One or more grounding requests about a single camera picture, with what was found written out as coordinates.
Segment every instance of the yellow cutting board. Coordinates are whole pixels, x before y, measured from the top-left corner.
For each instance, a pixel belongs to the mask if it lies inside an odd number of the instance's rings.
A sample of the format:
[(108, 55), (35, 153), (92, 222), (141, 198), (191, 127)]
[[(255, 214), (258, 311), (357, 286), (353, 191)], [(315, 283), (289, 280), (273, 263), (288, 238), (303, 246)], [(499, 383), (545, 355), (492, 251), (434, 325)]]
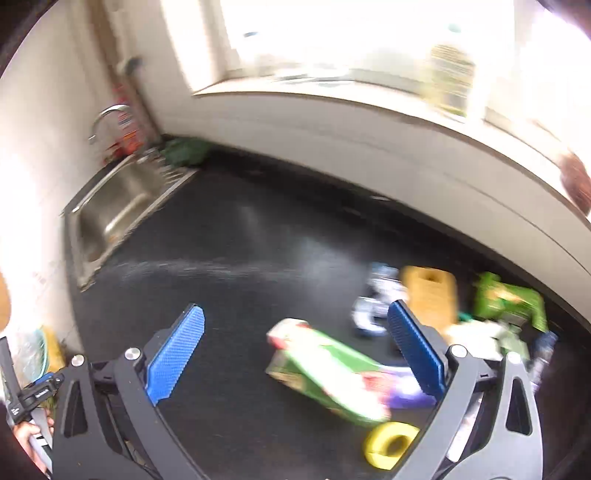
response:
[(457, 288), (454, 276), (435, 268), (404, 267), (402, 283), (408, 289), (408, 308), (423, 325), (446, 332), (457, 320)]

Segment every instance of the human hand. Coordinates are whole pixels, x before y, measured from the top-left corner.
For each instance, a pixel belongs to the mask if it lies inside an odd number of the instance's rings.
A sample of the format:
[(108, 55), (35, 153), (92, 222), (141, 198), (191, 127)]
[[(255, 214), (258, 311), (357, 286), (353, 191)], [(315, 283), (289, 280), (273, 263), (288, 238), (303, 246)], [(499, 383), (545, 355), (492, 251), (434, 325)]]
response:
[[(52, 435), (53, 435), (53, 423), (54, 423), (53, 419), (49, 415), (47, 415), (47, 424), (50, 427), (50, 432)], [(41, 431), (41, 429), (37, 425), (33, 425), (32, 423), (28, 423), (26, 421), (19, 423), (18, 425), (15, 425), (12, 428), (12, 433), (15, 436), (15, 438), (17, 439), (18, 443), (21, 445), (22, 449), (25, 450), (26, 454), (33, 461), (33, 463), (37, 466), (37, 468), (39, 470), (41, 470), (41, 472), (45, 473), (47, 470), (45, 463), (43, 463), (41, 461), (39, 456), (35, 453), (35, 451), (31, 447), (31, 444), (29, 443), (29, 439), (31, 438), (31, 436), (39, 434), (40, 431)]]

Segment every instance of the brown object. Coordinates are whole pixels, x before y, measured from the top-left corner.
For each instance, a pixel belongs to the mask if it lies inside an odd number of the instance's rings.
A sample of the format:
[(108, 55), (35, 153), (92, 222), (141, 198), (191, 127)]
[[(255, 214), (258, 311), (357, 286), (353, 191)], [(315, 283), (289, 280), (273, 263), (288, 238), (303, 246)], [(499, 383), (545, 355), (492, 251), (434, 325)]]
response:
[(423, 325), (447, 338), (457, 320), (457, 288), (454, 276), (435, 268), (404, 267), (402, 283), (408, 289), (408, 308)]
[(0, 332), (6, 328), (10, 320), (10, 296), (8, 295), (8, 287), (4, 281), (2, 273), (0, 273)]
[(574, 153), (562, 157), (559, 163), (560, 181), (573, 203), (585, 216), (591, 211), (591, 179), (585, 165)]

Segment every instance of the purple package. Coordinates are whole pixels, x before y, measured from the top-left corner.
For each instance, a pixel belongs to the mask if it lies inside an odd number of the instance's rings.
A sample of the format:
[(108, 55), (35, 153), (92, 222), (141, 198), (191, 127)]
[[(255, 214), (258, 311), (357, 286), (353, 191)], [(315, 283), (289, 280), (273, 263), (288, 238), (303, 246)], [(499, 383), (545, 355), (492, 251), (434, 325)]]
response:
[(421, 390), (410, 367), (381, 366), (374, 372), (363, 372), (367, 388), (379, 395), (389, 408), (429, 408), (437, 400)]

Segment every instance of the green snack bag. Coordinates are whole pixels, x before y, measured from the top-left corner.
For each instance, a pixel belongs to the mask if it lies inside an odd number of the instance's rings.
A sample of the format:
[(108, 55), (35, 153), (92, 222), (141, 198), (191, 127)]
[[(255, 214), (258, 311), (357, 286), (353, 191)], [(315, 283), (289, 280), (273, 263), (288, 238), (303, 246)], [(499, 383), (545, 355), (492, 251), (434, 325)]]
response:
[(531, 318), (531, 324), (542, 332), (548, 331), (544, 300), (531, 288), (501, 283), (499, 275), (480, 275), (474, 315), (483, 319), (499, 319), (503, 312)]

